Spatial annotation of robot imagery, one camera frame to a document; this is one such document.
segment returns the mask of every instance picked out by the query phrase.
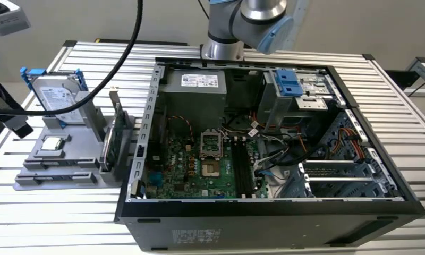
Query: white wall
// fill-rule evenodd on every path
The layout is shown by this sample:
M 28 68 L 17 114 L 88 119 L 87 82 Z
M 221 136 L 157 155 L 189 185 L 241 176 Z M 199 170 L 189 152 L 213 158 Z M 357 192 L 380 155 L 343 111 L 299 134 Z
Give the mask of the white wall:
M 19 82 L 21 66 L 49 65 L 65 40 L 128 39 L 136 0 L 13 0 L 32 28 L 0 37 L 0 80 Z M 208 20 L 196 0 L 145 0 L 139 40 L 207 40 Z
M 311 0 L 295 50 L 371 53 L 404 69 L 425 56 L 425 0 Z

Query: colored wires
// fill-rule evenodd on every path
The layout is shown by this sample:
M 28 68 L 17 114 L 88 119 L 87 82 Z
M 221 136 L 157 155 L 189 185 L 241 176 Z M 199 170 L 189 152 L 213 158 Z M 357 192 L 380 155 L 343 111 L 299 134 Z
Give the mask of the colored wires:
M 265 128 L 265 124 L 261 124 L 257 119 L 256 119 L 256 113 L 255 112 L 251 112 L 251 117 L 253 119 L 253 121 L 256 121 L 259 123 L 259 126 Z M 307 152 L 307 148 L 305 148 L 305 145 L 304 145 L 304 140 L 303 140 L 303 137 L 301 137 L 301 132 L 300 132 L 300 126 L 281 126 L 281 128 L 284 129 L 296 129 L 297 130 L 297 138 L 299 138 L 299 142 L 300 142 L 300 145 L 303 146 L 303 150 L 304 152 Z
M 171 120 L 171 119 L 173 119 L 173 118 L 177 118 L 177 119 L 185 121 L 185 123 L 187 123 L 187 125 L 188 125 L 188 127 L 189 127 L 191 140 L 193 141 L 193 130 L 192 130 L 192 126 L 191 126 L 189 121 L 188 121 L 184 117 L 181 117 L 181 116 L 171 116 L 171 117 L 168 118 L 168 120 Z
M 335 153 L 337 152 L 337 150 L 340 149 L 341 141 L 343 141 L 343 136 L 341 136 L 341 133 L 343 133 L 343 132 L 345 132 L 348 138 L 351 138 L 352 135 L 357 135 L 356 132 L 355 132 L 355 130 L 352 130 L 352 129 L 347 128 L 347 127 L 341 127 L 341 128 L 339 129 L 339 139 L 337 139 L 337 142 L 336 142 L 336 144 L 335 144 L 335 146 L 333 146 L 332 154 L 335 154 Z M 355 148 L 357 157 L 359 157 L 360 159 L 365 158 L 364 151 L 363 151 L 361 146 L 359 145 L 357 141 L 356 141 L 356 140 L 352 140 L 352 139 L 349 139 L 349 141 L 351 141 L 351 144 L 352 144 L 352 146 L 353 146 L 353 148 Z

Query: metal panel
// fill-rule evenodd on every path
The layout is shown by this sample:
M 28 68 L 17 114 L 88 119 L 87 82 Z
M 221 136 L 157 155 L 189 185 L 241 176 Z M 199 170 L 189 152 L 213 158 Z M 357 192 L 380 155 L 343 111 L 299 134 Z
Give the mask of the metal panel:
M 87 84 L 92 89 L 117 62 L 124 48 L 125 44 L 80 42 L 72 48 L 69 55 L 57 56 L 57 59 L 64 59 L 60 70 L 73 71 L 76 68 L 84 70 Z M 119 74 L 95 99 L 105 115 L 113 112 L 107 100 L 108 88 L 119 86 L 124 108 L 137 117 L 141 116 L 156 56 L 197 58 L 199 49 L 185 46 L 137 45 Z M 308 52 L 277 52 L 268 56 L 247 50 L 245 60 L 333 65 L 337 68 L 361 105 L 365 117 L 380 138 L 384 137 L 383 144 L 425 206 L 425 120 L 413 113 L 407 106 L 405 98 L 391 87 L 381 72 L 363 56 Z M 28 97 L 24 106 L 40 109 L 35 102 L 29 104 L 31 100 L 32 96 Z M 387 113 L 388 109 L 401 111 L 403 114 Z M 140 121 L 136 121 L 136 134 Z M 11 184 L 20 172 L 16 168 L 21 166 L 21 161 L 35 142 L 32 139 L 37 137 L 43 127 L 39 117 L 31 117 L 29 123 L 37 128 L 27 138 L 19 139 L 8 131 L 0 135 L 0 248 L 13 247 L 3 252 L 7 254 L 88 252 L 139 254 L 140 249 L 135 245 L 133 238 L 123 226 L 112 223 L 120 189 L 28 192 L 16 192 L 12 189 Z M 416 220 L 359 248 L 239 252 L 245 254 L 335 252 L 343 255 L 424 255 L 425 218 Z M 236 251 L 221 251 L 221 254 L 229 253 Z

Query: green circuit board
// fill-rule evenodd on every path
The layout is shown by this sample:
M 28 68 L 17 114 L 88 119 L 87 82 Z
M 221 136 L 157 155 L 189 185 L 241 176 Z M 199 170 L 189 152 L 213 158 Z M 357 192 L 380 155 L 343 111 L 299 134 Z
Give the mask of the green circuit board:
M 219 161 L 215 159 L 201 161 L 200 142 L 195 142 L 191 145 L 189 151 L 187 151 L 185 145 L 187 140 L 184 138 L 169 138 L 165 152 L 165 170 L 160 176 L 161 184 L 157 187 L 153 185 L 147 187 L 151 197 L 159 199 L 237 198 L 231 143 L 223 143 L 223 157 Z M 251 161 L 253 160 L 255 153 L 259 154 L 256 143 L 249 141 L 247 149 L 249 153 L 248 160 Z M 205 162 L 219 164 L 219 171 L 209 171 L 211 168 L 204 166 Z M 263 187 L 255 192 L 255 196 L 257 198 L 267 198 L 264 180 Z

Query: label sticker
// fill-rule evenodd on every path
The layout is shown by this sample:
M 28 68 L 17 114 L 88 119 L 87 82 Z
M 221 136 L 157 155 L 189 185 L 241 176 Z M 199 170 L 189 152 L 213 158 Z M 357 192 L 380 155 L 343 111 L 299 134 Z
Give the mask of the label sticker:
M 181 87 L 219 88 L 219 77 L 217 75 L 184 74 Z
M 67 88 L 60 87 L 43 87 L 40 88 L 43 93 L 44 105 L 49 110 L 57 110 L 72 106 L 76 102 L 71 91 Z M 64 122 L 83 122 L 83 116 L 79 110 L 72 112 L 57 114 L 57 119 Z
M 251 124 L 251 126 L 252 126 L 253 128 L 256 128 L 259 125 L 260 125 L 260 124 L 259 124 L 259 122 L 256 122 L 256 121 L 253 121 L 252 124 Z
M 217 243 L 221 229 L 173 229 L 175 243 Z
M 257 129 L 252 129 L 249 132 L 249 136 L 253 137 L 257 134 L 257 132 L 259 132 Z
M 315 86 L 312 86 L 309 84 L 303 84 L 303 89 L 304 90 L 315 90 Z

